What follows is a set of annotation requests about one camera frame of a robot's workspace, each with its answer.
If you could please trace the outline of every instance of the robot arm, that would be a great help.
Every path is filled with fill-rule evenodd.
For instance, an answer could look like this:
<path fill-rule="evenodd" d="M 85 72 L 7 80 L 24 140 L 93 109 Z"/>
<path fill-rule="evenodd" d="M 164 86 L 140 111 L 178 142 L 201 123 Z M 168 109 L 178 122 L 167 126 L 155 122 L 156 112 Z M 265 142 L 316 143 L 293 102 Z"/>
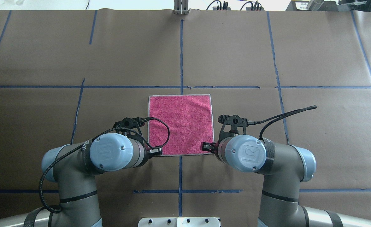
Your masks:
<path fill-rule="evenodd" d="M 283 119 L 288 115 L 291 114 L 270 119 Z M 258 227 L 371 227 L 370 220 L 298 205 L 300 183 L 309 181 L 316 171 L 316 160 L 310 151 L 274 143 L 262 137 L 263 130 L 260 139 L 245 135 L 248 125 L 261 122 L 237 115 L 221 115 L 218 121 L 223 124 L 219 141 L 202 142 L 201 149 L 214 153 L 238 171 L 264 175 Z M 223 131 L 225 125 L 232 126 L 230 132 Z M 244 135 L 239 135 L 239 127 L 243 128 Z"/>
<path fill-rule="evenodd" d="M 168 130 L 167 140 L 161 146 L 152 147 L 142 136 L 140 127 L 150 120 L 158 120 Z M 39 208 L 29 214 L 0 219 L 0 227 L 32 227 L 34 224 L 36 227 L 101 227 L 95 176 L 144 165 L 150 158 L 162 154 L 169 137 L 168 126 L 159 119 L 124 118 L 112 129 L 86 142 L 48 151 L 41 162 L 44 174 L 39 186 L 46 210 Z M 42 184 L 45 178 L 58 183 L 58 209 L 44 200 Z"/>

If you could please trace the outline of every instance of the label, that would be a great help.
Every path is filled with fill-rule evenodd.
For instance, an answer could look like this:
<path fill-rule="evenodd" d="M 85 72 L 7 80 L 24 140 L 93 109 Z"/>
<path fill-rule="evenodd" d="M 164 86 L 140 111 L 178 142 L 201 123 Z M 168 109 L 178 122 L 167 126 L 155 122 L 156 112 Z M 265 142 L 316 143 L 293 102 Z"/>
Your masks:
<path fill-rule="evenodd" d="M 308 3 L 295 3 L 298 10 L 308 10 Z"/>

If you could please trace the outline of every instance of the metal bracket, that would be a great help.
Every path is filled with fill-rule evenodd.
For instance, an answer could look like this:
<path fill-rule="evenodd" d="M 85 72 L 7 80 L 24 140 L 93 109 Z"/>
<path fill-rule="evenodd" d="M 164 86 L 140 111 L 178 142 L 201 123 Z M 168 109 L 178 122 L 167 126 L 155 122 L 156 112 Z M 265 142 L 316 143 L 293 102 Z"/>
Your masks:
<path fill-rule="evenodd" d="M 142 218 L 138 227 L 220 227 L 221 219 L 216 217 L 173 217 Z"/>
<path fill-rule="evenodd" d="M 188 0 L 174 0 L 174 14 L 188 14 Z"/>

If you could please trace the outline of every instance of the metal plate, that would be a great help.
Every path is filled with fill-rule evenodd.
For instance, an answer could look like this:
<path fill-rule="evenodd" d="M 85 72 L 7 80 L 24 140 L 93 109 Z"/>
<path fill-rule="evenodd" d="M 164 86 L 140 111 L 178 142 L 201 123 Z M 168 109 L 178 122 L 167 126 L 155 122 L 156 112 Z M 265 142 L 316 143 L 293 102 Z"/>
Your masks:
<path fill-rule="evenodd" d="M 215 217 L 178 217 L 178 218 L 142 218 L 138 227 L 220 227 L 220 218 Z"/>

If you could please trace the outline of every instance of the metal cylinder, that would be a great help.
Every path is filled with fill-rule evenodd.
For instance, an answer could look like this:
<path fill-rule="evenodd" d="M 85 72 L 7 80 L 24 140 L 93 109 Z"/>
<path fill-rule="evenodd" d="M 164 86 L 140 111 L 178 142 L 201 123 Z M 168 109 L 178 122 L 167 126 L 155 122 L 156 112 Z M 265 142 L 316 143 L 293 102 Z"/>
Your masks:
<path fill-rule="evenodd" d="M 308 212 L 310 227 L 333 227 L 329 214 L 324 210 L 305 207 Z M 337 214 L 344 227 L 371 227 L 371 220 Z"/>
<path fill-rule="evenodd" d="M 28 214 L 20 214 L 12 217 L 2 218 L 0 219 L 0 227 L 23 227 L 24 220 L 26 219 L 27 215 Z M 48 210 L 41 210 L 35 219 L 35 227 L 47 227 L 49 216 L 50 212 Z"/>
<path fill-rule="evenodd" d="M 323 3 L 324 3 L 324 0 L 310 0 L 307 8 L 310 11 L 317 11 L 320 9 Z"/>

